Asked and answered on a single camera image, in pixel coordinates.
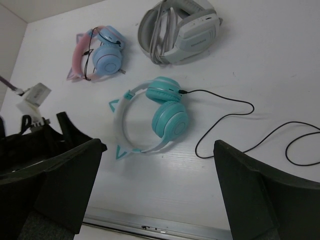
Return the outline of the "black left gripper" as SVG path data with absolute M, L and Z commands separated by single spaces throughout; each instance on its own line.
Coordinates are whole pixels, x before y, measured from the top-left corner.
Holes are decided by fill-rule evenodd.
M 81 132 L 69 119 L 66 112 L 56 115 L 62 135 L 48 124 L 26 134 L 31 128 L 31 117 L 23 116 L 20 132 L 6 135 L 5 122 L 0 119 L 0 174 L 4 175 L 19 168 L 58 156 L 68 149 L 82 145 L 92 138 Z

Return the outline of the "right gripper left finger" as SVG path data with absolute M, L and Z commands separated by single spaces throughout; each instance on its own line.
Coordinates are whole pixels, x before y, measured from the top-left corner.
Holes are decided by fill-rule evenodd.
M 102 153 L 99 139 L 0 173 L 2 240 L 72 240 L 79 234 Z

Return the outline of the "teal cat-ear headphones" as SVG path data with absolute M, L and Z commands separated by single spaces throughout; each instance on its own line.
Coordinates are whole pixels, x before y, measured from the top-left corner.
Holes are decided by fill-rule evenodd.
M 142 90 L 145 90 L 145 96 L 148 99 L 160 104 L 151 121 L 152 130 L 160 138 L 160 142 L 147 149 L 133 146 L 124 129 L 125 111 L 136 93 Z M 186 107 L 181 103 L 183 94 L 184 92 L 177 81 L 159 76 L 142 82 L 137 87 L 126 91 L 121 98 L 110 101 L 109 107 L 113 113 L 113 128 L 117 140 L 115 159 L 120 160 L 129 154 L 159 151 L 169 142 L 180 137 L 189 124 Z

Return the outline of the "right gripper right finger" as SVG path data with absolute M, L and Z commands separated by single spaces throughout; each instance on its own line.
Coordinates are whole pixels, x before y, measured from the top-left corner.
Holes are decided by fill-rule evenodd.
M 235 240 L 318 240 L 320 184 L 254 159 L 222 140 L 214 162 Z

